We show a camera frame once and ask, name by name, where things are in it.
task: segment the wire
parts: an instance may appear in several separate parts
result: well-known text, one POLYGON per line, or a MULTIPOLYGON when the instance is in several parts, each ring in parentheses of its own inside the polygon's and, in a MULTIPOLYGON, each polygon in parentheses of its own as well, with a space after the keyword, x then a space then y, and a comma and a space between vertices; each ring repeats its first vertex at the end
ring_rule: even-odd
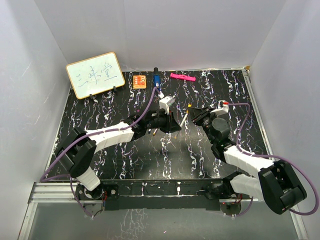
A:
POLYGON ((107 197, 108 197, 107 192, 104 191, 104 193, 102 195, 102 203, 105 203, 107 201, 107 197))
POLYGON ((249 203, 249 206, 243 212, 241 212, 238 215, 236 215, 236 217, 240 217, 240 216, 245 215, 249 211, 249 209, 251 208, 253 202, 254 202, 254 198, 252 197, 251 201, 249 203))
MULTIPOLYGON (((241 148, 240 146, 240 133, 245 125, 245 122, 247 121, 248 119, 248 116, 249 116, 249 113, 250 113, 250 110, 251 110, 251 107, 250 107, 250 104, 249 103, 226 103, 228 104, 229 106, 247 106, 247 113, 244 117, 244 120, 239 128, 239 131, 236 135, 236 147, 237 149, 247 155, 247 156, 252 156, 252 157, 257 157, 257 158, 275 158, 275 159, 280 159, 280 160, 283 160, 287 163, 289 163, 290 165, 292 165, 299 173, 301 173, 301 175, 307 180, 307 182, 310 184, 312 190, 313 190, 313 193, 314 193, 314 197, 315 197, 315 204, 314 204, 314 208, 311 210, 311 211, 308 211, 308 212, 299 212, 299 211, 295 211, 293 209, 289 209, 290 212, 294 213, 294 214, 298 214, 298 215, 301 215, 301 216, 309 216, 309 215, 312 215, 314 214, 318 208, 319 208, 319 195, 318 195, 318 191, 316 189, 316 186, 313 184, 313 182, 311 181, 311 179, 307 176, 307 174, 305 174, 305 172, 300 168, 298 167, 295 163, 293 163, 292 161, 290 161, 289 159, 287 158, 284 158, 284 157, 281 157, 281 156, 277 156, 277 155, 267 155, 267 154, 253 154, 252 152, 247 152, 245 151, 244 149, 241 148)), ((249 208, 251 207, 251 204, 249 204, 248 208, 245 210, 245 212, 247 212, 249 210, 249 208)))
POLYGON ((234 201, 235 204, 239 204, 242 201, 242 194, 237 194, 236 195, 236 200, 234 201))
POLYGON ((80 142, 81 140, 85 139, 85 138, 88 138, 88 137, 91 137, 91 136, 94 136, 94 135, 99 135, 99 134, 102 134, 102 133, 108 133, 108 132, 114 132, 114 131, 123 131, 123 130, 127 130, 129 128, 131 128, 132 126, 136 125, 147 113, 147 111, 149 110, 150 108, 150 105, 153 101, 153 98, 155 96, 155 91, 157 91, 158 93, 159 90, 154 87, 153 90, 152 90, 152 94, 151 94, 151 98, 148 102, 148 105, 146 106, 145 110, 143 111, 142 115, 135 121, 133 122, 132 124, 130 124, 129 126, 126 126, 126 127, 122 127, 120 129, 118 128, 112 128, 112 129, 107 129, 107 130, 101 130, 101 131, 97 131, 97 132, 92 132, 92 133, 89 133, 89 134, 86 134, 86 135, 83 135, 81 137, 79 137, 77 140, 75 140, 73 143, 71 143, 65 150, 63 150, 63 152, 61 152, 61 154, 59 154, 59 156, 53 161, 53 163, 48 167, 48 169, 43 173, 43 175, 41 176, 40 178, 40 182, 43 182, 43 180, 46 178, 46 175, 51 171, 51 169, 57 164, 57 162, 60 161, 60 159, 62 158, 63 155, 65 155, 74 145, 76 145, 78 142, 80 142))
POLYGON ((77 198, 76 193, 75 193, 75 191, 74 191, 74 188, 73 188, 73 186, 72 186, 72 177, 71 177, 71 176, 70 176, 70 187, 71 187, 71 192, 72 192, 72 194, 73 194, 74 200, 76 200, 76 202, 79 204, 79 206, 83 209, 83 211, 84 211, 89 217, 93 218, 94 215, 93 215, 91 212, 89 212, 89 211, 85 208, 85 206, 82 205, 82 203, 80 202, 80 200, 77 198))
POLYGON ((97 216, 97 214, 101 213, 103 210, 104 210, 104 209, 102 208, 101 210, 97 211, 97 212, 95 213, 95 215, 93 215, 93 217, 95 218, 95 217, 97 216))

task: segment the robotic arm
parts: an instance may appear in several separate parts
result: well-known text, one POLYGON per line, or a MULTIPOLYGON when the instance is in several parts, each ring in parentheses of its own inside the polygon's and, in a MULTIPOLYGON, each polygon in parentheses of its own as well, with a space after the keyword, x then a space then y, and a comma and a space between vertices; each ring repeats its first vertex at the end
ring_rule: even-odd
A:
MULTIPOLYGON (((117 125, 98 130, 80 131, 75 128, 57 148, 56 155, 59 155, 78 138, 103 131, 79 141, 60 159, 70 176, 77 179, 87 189, 87 197, 100 198, 103 194, 103 184, 90 167, 93 155, 112 145, 137 140, 146 134, 147 129, 158 128, 164 133, 180 131, 181 127, 169 110, 172 102, 173 98, 170 96, 162 98, 159 102, 159 110, 148 111, 144 119, 127 129, 125 128, 134 123, 140 117, 139 115, 132 115, 117 125), (115 128, 119 131, 107 132, 115 128)), ((307 197, 304 187, 289 163, 245 155, 237 148, 229 138, 231 128, 228 122, 219 117, 229 112, 229 106, 225 104, 225 101, 219 101, 217 109, 210 105, 202 109, 189 107, 188 111, 192 122, 201 126, 206 133, 212 144, 211 150, 214 156, 253 176, 234 172, 223 179, 223 184, 207 186, 204 190, 208 194, 223 197, 235 193, 247 194, 264 200, 276 214, 284 213, 307 197)))
POLYGON ((223 179, 223 185, 207 189, 211 193, 247 194, 264 200, 276 214, 282 214, 307 197, 307 193, 292 166, 283 160, 243 154, 230 138, 228 122, 219 117, 229 112, 228 103, 219 101, 218 108, 212 105, 197 109, 189 108, 192 122, 202 126, 214 156, 224 163, 237 166, 253 177, 235 172, 223 179))

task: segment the white enclosure panel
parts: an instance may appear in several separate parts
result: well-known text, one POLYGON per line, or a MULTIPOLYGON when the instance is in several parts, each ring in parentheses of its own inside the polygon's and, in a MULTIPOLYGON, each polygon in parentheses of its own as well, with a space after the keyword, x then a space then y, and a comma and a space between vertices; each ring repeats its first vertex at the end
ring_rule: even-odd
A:
POLYGON ((70 81, 33 0, 0 0, 0 239, 17 239, 44 172, 70 81))
POLYGON ((251 65, 285 0, 35 0, 68 63, 125 70, 251 65))
MULTIPOLYGON (((253 92, 273 152, 291 159, 320 192, 320 1, 284 5, 251 67, 253 92)), ((298 206, 310 211, 315 197, 298 206)), ((303 217, 311 240, 320 235, 320 212, 303 217)))
POLYGON ((35 0, 68 64, 114 52, 129 69, 123 0, 35 0))
MULTIPOLYGON (((242 201, 242 209, 248 204, 242 201)), ((128 209, 103 211, 90 221, 70 203, 39 203, 37 211, 29 240, 298 239, 289 212, 277 215, 258 201, 236 219, 205 209, 128 209)))
POLYGON ((284 0, 125 0, 130 66, 251 65, 284 0))

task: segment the wooden whiteboard frame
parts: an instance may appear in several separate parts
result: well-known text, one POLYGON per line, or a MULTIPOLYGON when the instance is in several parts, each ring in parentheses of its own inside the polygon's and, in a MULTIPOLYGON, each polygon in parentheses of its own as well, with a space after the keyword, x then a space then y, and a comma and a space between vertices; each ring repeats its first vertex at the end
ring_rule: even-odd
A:
MULTIPOLYGON (((90 58, 87 58, 87 59, 84 59, 84 60, 81 60, 81 61, 76 61, 76 62, 73 62, 73 63, 69 63, 69 64, 67 64, 67 65, 65 66, 65 70, 66 70, 66 73, 68 74, 69 80, 70 80, 70 82, 71 82, 73 91, 74 91, 75 96, 76 96, 77 99, 85 99, 85 98, 89 97, 90 95, 84 96, 84 97, 81 97, 81 98, 79 98, 79 97, 77 96, 77 92, 75 91, 74 83, 73 83, 72 80, 71 80, 71 77, 70 77, 70 75, 69 75, 69 72, 68 72, 67 67, 70 66, 70 65, 73 65, 73 64, 78 64, 78 63, 81 63, 81 62, 84 62, 84 61, 87 61, 87 60, 90 60, 90 59, 95 59, 95 58, 98 58, 98 57, 101 57, 101 56, 104 56, 104 55, 108 55, 108 54, 114 54, 116 63, 118 64, 118 67, 119 67, 120 72, 121 72, 121 76, 122 76, 122 78, 123 78, 123 84, 122 84, 122 85, 115 86, 115 87, 116 87, 116 88, 119 88, 119 87, 122 87, 122 86, 124 86, 124 85, 126 84, 126 80, 125 80, 124 75, 123 75, 123 73, 122 73, 122 71, 121 71, 121 68, 120 68, 120 65, 119 65, 117 56, 116 56, 116 54, 115 54, 113 51, 107 52, 107 53, 104 53, 104 54, 101 54, 101 55, 98 55, 98 56, 93 56, 93 57, 90 57, 90 58)), ((112 89, 114 89, 114 88, 111 87, 111 88, 109 88, 109 89, 106 89, 106 90, 97 92, 97 93, 92 94, 92 95, 97 95, 97 94, 100 94, 100 93, 104 93, 104 92, 109 91, 109 90, 112 90, 112 89)))

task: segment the blue connector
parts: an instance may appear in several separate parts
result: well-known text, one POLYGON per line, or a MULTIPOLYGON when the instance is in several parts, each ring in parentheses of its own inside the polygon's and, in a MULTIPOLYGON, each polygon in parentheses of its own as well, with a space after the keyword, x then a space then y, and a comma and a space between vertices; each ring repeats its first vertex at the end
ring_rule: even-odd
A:
POLYGON ((157 67, 155 67, 153 69, 153 82, 154 82, 154 86, 161 91, 161 80, 160 80, 160 76, 159 76, 159 70, 157 67))

